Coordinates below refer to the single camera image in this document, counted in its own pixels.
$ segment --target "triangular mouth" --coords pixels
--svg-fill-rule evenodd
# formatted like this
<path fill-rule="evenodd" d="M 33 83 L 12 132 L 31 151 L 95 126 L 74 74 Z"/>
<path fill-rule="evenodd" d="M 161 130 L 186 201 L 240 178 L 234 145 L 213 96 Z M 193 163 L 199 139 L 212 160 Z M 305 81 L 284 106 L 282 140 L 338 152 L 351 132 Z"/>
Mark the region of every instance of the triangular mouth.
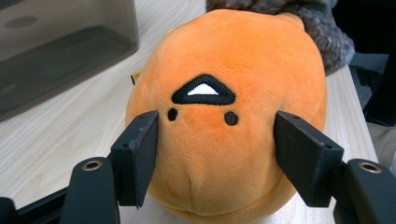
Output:
<path fill-rule="evenodd" d="M 179 105 L 230 105 L 235 102 L 235 94 L 214 77 L 203 74 L 176 91 L 172 102 Z"/>

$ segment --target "fluffy gray object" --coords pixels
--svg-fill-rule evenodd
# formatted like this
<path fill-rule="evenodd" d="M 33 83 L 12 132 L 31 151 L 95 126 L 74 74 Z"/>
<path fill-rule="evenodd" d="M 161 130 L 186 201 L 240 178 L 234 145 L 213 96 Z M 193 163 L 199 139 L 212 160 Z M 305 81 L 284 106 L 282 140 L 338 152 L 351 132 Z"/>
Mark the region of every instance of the fluffy gray object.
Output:
<path fill-rule="evenodd" d="M 206 11 L 220 8 L 276 15 L 293 13 L 318 46 L 326 75 L 347 65 L 355 54 L 353 41 L 333 22 L 337 0 L 206 0 Z"/>

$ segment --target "orange plush toy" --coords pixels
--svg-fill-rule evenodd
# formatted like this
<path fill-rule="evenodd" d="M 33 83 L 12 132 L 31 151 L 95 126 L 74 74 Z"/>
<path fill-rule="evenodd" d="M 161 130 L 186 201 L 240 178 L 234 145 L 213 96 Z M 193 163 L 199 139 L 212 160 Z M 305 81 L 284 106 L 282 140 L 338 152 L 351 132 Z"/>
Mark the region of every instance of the orange plush toy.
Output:
<path fill-rule="evenodd" d="M 293 14 L 215 10 L 153 52 L 126 123 L 151 110 L 159 112 L 151 197 L 196 223 L 254 223 L 295 193 L 276 162 L 276 112 L 323 129 L 323 62 Z"/>

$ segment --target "transparent container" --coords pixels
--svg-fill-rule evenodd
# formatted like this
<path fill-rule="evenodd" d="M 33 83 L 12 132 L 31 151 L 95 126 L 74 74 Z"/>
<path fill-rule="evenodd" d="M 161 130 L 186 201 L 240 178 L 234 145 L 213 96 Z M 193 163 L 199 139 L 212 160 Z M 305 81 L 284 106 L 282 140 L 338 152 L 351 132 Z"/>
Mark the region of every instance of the transparent container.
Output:
<path fill-rule="evenodd" d="M 0 1 L 0 121 L 137 48 L 134 0 Z"/>

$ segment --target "light wood surface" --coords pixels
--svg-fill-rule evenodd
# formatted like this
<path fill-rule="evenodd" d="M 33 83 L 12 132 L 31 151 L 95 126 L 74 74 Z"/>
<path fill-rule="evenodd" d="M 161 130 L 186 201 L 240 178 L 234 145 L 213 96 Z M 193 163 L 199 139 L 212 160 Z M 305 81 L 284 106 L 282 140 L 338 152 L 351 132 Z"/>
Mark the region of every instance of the light wood surface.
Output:
<path fill-rule="evenodd" d="M 20 208 L 66 187 L 80 161 L 106 156 L 124 128 L 133 87 L 129 75 L 142 68 L 171 28 L 205 12 L 205 0 L 135 0 L 139 51 L 106 71 L 0 123 L 0 196 Z M 327 77 L 325 133 L 345 150 L 344 161 L 376 161 L 347 67 Z M 120 210 L 122 223 L 190 223 L 148 196 L 140 210 Z M 333 223 L 332 208 L 307 208 L 296 195 L 262 223 Z"/>

